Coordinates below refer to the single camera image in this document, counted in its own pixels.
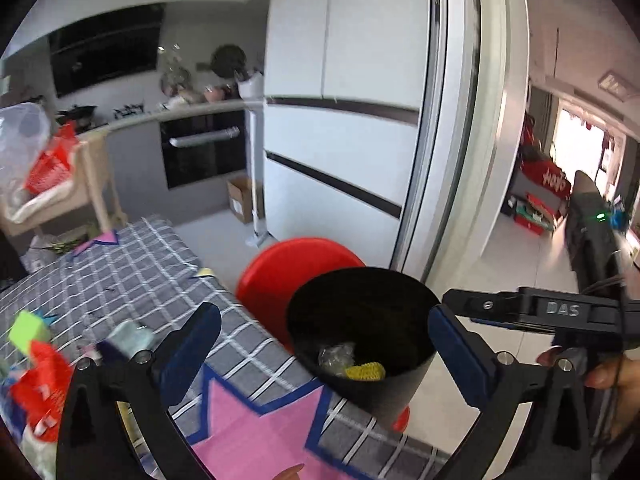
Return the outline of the person's right hand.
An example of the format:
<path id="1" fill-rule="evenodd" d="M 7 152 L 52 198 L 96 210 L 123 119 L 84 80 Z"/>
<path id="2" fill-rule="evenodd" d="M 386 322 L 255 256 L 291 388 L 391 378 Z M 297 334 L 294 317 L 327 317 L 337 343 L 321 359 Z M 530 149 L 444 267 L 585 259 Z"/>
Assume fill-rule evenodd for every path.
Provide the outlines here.
<path id="1" fill-rule="evenodd" d="M 610 436 L 620 437 L 639 417 L 640 365 L 628 356 L 610 359 L 589 372 L 584 379 L 587 387 L 608 390 L 617 387 L 617 401 Z"/>

